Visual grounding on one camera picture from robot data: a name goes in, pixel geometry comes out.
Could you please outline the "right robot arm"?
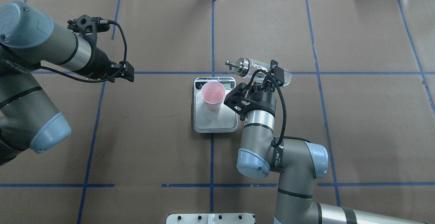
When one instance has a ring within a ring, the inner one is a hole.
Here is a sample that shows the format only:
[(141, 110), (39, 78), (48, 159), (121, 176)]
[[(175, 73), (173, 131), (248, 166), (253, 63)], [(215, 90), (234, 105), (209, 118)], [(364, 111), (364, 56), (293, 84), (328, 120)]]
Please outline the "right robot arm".
[(328, 152), (322, 145), (274, 136), (276, 100), (271, 86), (237, 85), (225, 100), (245, 121), (237, 169), (244, 176), (266, 178), (279, 173), (275, 224), (413, 224), (414, 221), (313, 200), (314, 180), (325, 176)]

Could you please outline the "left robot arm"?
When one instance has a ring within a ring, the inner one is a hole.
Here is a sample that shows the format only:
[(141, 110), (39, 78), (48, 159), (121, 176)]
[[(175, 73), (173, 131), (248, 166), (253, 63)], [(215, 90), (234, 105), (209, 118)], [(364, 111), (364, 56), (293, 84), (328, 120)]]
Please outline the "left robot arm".
[[(71, 127), (64, 115), (32, 75), (38, 69), (83, 83), (134, 81), (134, 68), (126, 60), (126, 38), (119, 23), (82, 15), (63, 27), (24, 2), (0, 7), (1, 16), (1, 142), (4, 165), (31, 149), (43, 153), (65, 140)], [(110, 25), (119, 28), (124, 59), (110, 61), (97, 47), (98, 33)]]

